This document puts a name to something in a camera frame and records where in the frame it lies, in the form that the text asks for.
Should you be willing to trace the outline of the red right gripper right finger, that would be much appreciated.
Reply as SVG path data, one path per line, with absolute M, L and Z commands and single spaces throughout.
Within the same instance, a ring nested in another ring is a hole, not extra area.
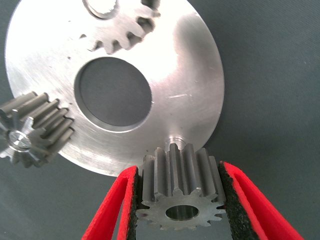
M 234 240 L 303 239 L 241 169 L 221 161 L 218 171 Z

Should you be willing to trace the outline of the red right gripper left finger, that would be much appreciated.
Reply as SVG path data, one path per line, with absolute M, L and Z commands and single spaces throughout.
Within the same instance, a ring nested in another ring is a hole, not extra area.
M 135 240 L 137 226 L 138 167 L 123 170 L 106 194 L 86 229 L 83 240 L 110 240 L 118 217 L 118 240 Z

